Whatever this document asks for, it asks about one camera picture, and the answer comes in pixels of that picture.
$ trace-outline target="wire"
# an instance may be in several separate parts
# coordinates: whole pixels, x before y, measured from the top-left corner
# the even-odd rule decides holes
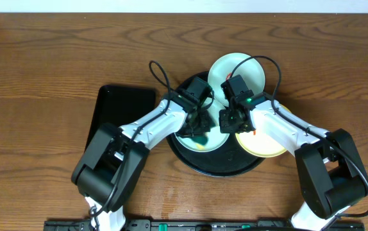
[[[153,66],[152,64],[156,64],[158,66],[158,68],[160,68],[161,72],[163,73],[164,75],[164,78],[165,78],[165,83],[162,82],[158,77],[157,75],[154,73],[153,71]],[[120,182],[120,178],[121,178],[121,175],[122,175],[122,172],[125,168],[125,165],[126,165],[126,162],[128,160],[128,157],[130,155],[130,150],[131,150],[131,147],[134,143],[134,140],[135,140],[135,137],[140,133],[140,131],[145,127],[147,126],[149,123],[153,122],[155,119],[159,118],[160,116],[162,116],[164,113],[167,112],[168,108],[170,107],[170,100],[171,100],[171,88],[170,88],[170,81],[169,81],[169,78],[167,76],[167,74],[165,73],[163,67],[156,61],[152,60],[149,62],[149,68],[150,68],[150,71],[151,71],[151,74],[153,74],[153,76],[156,78],[156,80],[158,80],[162,85],[166,86],[167,87],[167,91],[168,91],[168,99],[167,99],[167,104],[165,106],[165,108],[159,113],[157,114],[156,116],[154,116],[153,118],[149,119],[148,121],[146,121],[145,123],[143,123],[141,126],[137,127],[136,131],[134,132],[133,136],[131,137],[129,143],[128,143],[128,147],[127,147],[127,150],[124,154],[124,158],[123,158],[123,161],[122,161],[122,164],[119,168],[119,174],[117,175],[117,178],[115,179],[115,182],[114,182],[114,186],[110,192],[110,194],[108,195],[107,197],[107,200],[105,201],[105,203],[103,204],[103,206],[97,211],[97,212],[93,212],[93,210],[90,210],[89,211],[89,214],[91,217],[93,218],[96,218],[98,215],[100,215],[105,209],[107,209],[108,205],[110,204],[111,200],[113,199],[114,197],[114,194],[115,192],[117,191],[117,186]]]
[[[275,113],[277,113],[278,115],[280,115],[281,118],[283,118],[284,120],[288,121],[289,123],[295,125],[296,127],[298,127],[299,129],[302,129],[302,131],[306,132],[307,134],[313,135],[314,137],[318,138],[319,140],[325,142],[327,145],[329,145],[331,148],[333,148],[341,157],[343,157],[347,162],[349,162],[349,164],[351,164],[354,168],[355,171],[359,174],[360,178],[362,179],[362,182],[364,183],[364,186],[366,188],[366,191],[368,192],[368,180],[366,179],[365,175],[361,172],[359,166],[357,166],[353,159],[341,148],[339,148],[338,146],[334,145],[334,143],[332,143],[331,141],[325,139],[324,137],[314,133],[313,131],[311,131],[310,127],[305,128],[303,126],[301,126],[300,124],[297,124],[295,121],[289,119],[287,116],[283,115],[280,111],[279,108],[275,107],[275,97],[278,93],[278,89],[281,85],[281,81],[282,81],[282,72],[281,72],[281,68],[280,66],[272,59],[269,58],[267,56],[263,56],[263,55],[256,55],[256,56],[250,56],[248,58],[246,58],[245,60],[243,60],[241,63],[239,63],[237,66],[235,66],[233,72],[231,73],[230,78],[233,76],[234,72],[237,70],[237,68],[239,66],[241,66],[244,62],[253,59],[253,58],[264,58],[266,60],[271,61],[275,67],[278,70],[278,82],[275,86],[274,89],[274,93],[272,93],[272,99],[271,99],[271,106],[272,109],[274,110]],[[345,214],[345,213],[340,213],[340,214],[336,214],[335,215],[337,218],[341,218],[341,217],[347,217],[347,218],[362,218],[365,216],[368,216],[368,210],[366,212],[363,212],[361,214]]]
[[[96,212],[96,210],[97,210],[97,207],[94,205],[93,207],[90,208],[88,213],[91,214],[93,212]],[[94,231],[99,230],[99,226],[100,226],[99,218],[97,216],[95,216],[95,217],[93,217],[93,219],[94,219],[94,222],[96,223],[96,225],[94,226]]]
[[[214,90],[211,90],[211,102],[207,106],[202,107],[200,109],[200,111],[201,112],[205,112],[207,109],[209,109],[211,107],[211,105],[212,105],[213,102],[214,102]]]

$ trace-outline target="yellow plate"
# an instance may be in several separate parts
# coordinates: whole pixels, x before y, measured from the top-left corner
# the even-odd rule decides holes
[[[257,157],[276,157],[286,151],[281,144],[259,130],[255,130],[254,132],[243,132],[240,134],[236,133],[235,137],[242,148]]]

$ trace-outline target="black plate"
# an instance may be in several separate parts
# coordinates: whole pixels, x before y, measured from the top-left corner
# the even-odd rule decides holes
[[[187,87],[196,76],[207,81],[208,71],[192,76],[178,88]],[[173,152],[184,164],[197,172],[210,176],[236,176],[252,170],[264,160],[264,158],[256,157],[244,150],[234,134],[230,134],[221,147],[208,152],[187,149],[174,134],[168,136],[167,141]]]

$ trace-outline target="wooden table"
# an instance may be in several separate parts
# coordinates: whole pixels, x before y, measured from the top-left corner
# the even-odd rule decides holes
[[[368,15],[0,14],[0,230],[41,230],[87,215],[70,181],[100,86],[173,87],[232,52],[267,55],[283,70],[279,100],[306,121],[349,131],[368,172]],[[262,61],[266,90],[275,68]],[[265,160],[233,178],[201,175],[162,141],[128,214],[153,219],[286,218],[303,199],[294,158]],[[350,212],[367,209],[362,200]],[[362,219],[368,230],[368,217]]]

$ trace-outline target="white plate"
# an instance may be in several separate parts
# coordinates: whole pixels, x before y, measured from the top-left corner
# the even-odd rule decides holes
[[[209,103],[211,103],[211,100],[212,100],[211,98],[207,98],[203,106],[206,106]],[[178,142],[180,142],[180,144],[182,144],[184,147],[188,148],[189,150],[196,151],[196,152],[213,151],[219,148],[221,145],[223,145],[227,141],[228,137],[230,136],[229,134],[222,134],[220,132],[219,112],[220,110],[223,110],[223,109],[225,109],[224,106],[221,103],[219,103],[217,100],[214,100],[210,108],[207,110],[212,120],[214,121],[215,126],[211,128],[210,132],[206,133],[206,136],[208,137],[208,141],[204,146],[197,142],[194,142],[191,138],[182,138],[176,135]]]
[[[210,84],[214,90],[214,98],[226,107],[228,107],[228,100],[225,98],[224,92],[221,89],[221,84],[230,77],[235,66],[248,57],[250,56],[243,53],[224,55],[215,61],[208,73],[208,84]],[[263,91],[265,86],[265,74],[262,66],[255,59],[243,63],[238,67],[233,76],[238,74],[241,75],[247,87],[251,89],[254,94],[259,94]]]

